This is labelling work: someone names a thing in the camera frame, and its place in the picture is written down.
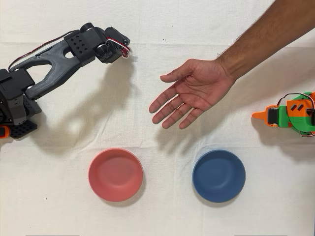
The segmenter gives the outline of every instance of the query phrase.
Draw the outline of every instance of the human arm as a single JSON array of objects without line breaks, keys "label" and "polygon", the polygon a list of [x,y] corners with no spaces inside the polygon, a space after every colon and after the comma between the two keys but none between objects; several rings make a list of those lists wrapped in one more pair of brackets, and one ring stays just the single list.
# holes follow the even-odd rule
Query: human arm
[{"label": "human arm", "polygon": [[219,102],[235,81],[272,54],[315,27],[314,0],[275,0],[268,10],[216,60],[191,59],[171,73],[161,76],[175,82],[149,107],[158,111],[153,123],[167,116],[162,126],[169,128],[193,109],[181,122],[188,127],[202,113]]}]

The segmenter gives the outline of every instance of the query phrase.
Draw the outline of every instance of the green plastic part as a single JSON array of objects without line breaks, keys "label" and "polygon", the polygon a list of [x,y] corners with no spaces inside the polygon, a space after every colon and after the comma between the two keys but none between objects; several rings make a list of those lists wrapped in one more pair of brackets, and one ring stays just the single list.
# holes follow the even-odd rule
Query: green plastic part
[{"label": "green plastic part", "polygon": [[[311,92],[304,92],[304,94],[310,95]],[[306,96],[303,96],[303,95],[299,95],[298,97],[294,98],[293,100],[303,100],[303,99],[309,99],[309,98]]]},{"label": "green plastic part", "polygon": [[299,131],[298,129],[296,129],[294,126],[292,126],[292,129],[294,131],[296,131],[297,133],[301,134],[301,135],[311,135],[312,133],[311,132],[304,132],[304,131]]},{"label": "green plastic part", "polygon": [[298,130],[307,132],[307,131],[315,131],[315,126],[311,124],[310,117],[289,117],[292,125]]},{"label": "green plastic part", "polygon": [[286,112],[286,106],[279,106],[279,127],[288,128],[289,122],[290,119]]}]

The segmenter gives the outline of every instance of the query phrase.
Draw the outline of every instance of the blue bowl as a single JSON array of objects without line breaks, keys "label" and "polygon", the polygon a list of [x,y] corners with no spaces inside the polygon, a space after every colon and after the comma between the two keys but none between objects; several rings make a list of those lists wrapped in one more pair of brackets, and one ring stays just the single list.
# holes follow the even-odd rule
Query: blue bowl
[{"label": "blue bowl", "polygon": [[204,154],[192,172],[192,182],[197,193],[214,203],[235,198],[242,191],[245,179],[245,168],[241,160],[225,150]]}]

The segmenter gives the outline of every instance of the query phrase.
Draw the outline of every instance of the human hand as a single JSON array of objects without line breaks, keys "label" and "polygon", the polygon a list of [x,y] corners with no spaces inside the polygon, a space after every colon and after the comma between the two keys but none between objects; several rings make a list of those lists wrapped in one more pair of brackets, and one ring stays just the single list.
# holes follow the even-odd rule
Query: human hand
[{"label": "human hand", "polygon": [[160,123],[168,115],[162,127],[167,129],[180,120],[192,108],[193,110],[180,123],[179,128],[185,129],[206,110],[219,102],[235,83],[227,70],[217,60],[189,59],[182,66],[167,75],[160,77],[162,81],[175,82],[165,90],[149,107],[154,124]]}]

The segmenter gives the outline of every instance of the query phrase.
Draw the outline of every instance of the forearm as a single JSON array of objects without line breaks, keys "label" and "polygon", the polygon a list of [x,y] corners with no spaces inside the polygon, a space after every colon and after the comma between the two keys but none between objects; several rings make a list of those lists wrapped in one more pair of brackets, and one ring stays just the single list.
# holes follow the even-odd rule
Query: forearm
[{"label": "forearm", "polygon": [[235,80],[315,28],[315,0],[275,0],[217,61]]}]

